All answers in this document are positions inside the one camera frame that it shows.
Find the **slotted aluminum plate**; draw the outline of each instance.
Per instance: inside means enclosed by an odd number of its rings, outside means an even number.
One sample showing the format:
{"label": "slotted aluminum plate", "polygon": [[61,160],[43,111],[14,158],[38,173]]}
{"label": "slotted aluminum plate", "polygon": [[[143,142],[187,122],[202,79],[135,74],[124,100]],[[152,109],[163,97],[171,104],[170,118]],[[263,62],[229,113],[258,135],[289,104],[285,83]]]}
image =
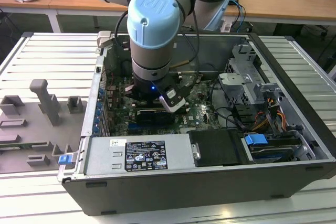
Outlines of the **slotted aluminum plate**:
{"label": "slotted aluminum plate", "polygon": [[30,91],[33,79],[46,79],[49,94],[58,101],[71,95],[88,100],[98,57],[97,34],[34,33],[22,38],[0,68],[0,100],[19,95],[23,102],[38,102]]}
{"label": "slotted aluminum plate", "polygon": [[[294,41],[285,37],[260,36],[281,67],[336,136],[336,84]],[[276,82],[261,65],[270,82]]]}

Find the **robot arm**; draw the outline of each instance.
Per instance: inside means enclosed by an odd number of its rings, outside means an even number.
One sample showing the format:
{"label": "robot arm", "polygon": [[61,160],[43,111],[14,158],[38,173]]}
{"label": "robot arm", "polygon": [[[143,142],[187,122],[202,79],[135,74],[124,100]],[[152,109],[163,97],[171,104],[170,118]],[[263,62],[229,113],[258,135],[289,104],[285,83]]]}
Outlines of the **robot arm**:
{"label": "robot arm", "polygon": [[[184,97],[188,95],[185,92],[188,89],[180,90],[168,74],[174,38],[187,16],[194,12],[196,0],[104,1],[129,7],[127,28],[134,85],[126,92],[138,100],[150,101],[159,97],[165,109],[174,113],[185,104]],[[198,2],[201,5],[209,3],[210,8],[205,8],[208,17],[213,15],[213,10],[217,12],[223,0]]]}

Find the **sticker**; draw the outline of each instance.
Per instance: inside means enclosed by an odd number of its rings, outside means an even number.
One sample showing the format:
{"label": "sticker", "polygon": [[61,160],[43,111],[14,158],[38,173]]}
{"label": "sticker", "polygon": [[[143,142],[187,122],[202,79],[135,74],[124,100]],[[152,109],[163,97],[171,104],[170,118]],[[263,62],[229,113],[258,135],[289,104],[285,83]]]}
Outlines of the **sticker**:
{"label": "sticker", "polygon": [[125,170],[127,172],[162,169],[168,169],[164,141],[125,142]]}
{"label": "sticker", "polygon": [[124,147],[126,145],[126,139],[111,139],[110,147]]}

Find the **blue joint cap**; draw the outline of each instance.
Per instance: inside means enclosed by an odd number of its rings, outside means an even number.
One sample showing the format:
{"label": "blue joint cap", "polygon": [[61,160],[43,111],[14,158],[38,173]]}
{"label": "blue joint cap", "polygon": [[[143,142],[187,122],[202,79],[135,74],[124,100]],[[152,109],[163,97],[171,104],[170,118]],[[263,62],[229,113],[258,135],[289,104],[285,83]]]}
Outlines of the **blue joint cap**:
{"label": "blue joint cap", "polygon": [[71,165],[72,164],[72,154],[60,155],[58,158],[59,165]]}
{"label": "blue joint cap", "polygon": [[176,0],[131,0],[127,30],[139,47],[154,50],[166,46],[180,27]]}
{"label": "blue joint cap", "polygon": [[268,144],[265,135],[263,134],[248,134],[244,137],[247,145],[261,145],[261,144]]}

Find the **blue latch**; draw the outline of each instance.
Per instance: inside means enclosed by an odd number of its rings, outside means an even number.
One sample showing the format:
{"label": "blue latch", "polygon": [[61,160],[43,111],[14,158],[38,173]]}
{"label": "blue latch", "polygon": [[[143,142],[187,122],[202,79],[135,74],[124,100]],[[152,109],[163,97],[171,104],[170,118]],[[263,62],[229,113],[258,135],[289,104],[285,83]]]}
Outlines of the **blue latch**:
{"label": "blue latch", "polygon": [[58,158],[59,165],[71,165],[72,164],[72,154],[60,155]]}
{"label": "blue latch", "polygon": [[244,138],[245,138],[247,145],[268,144],[267,139],[265,138],[265,135],[263,134],[248,134]]}

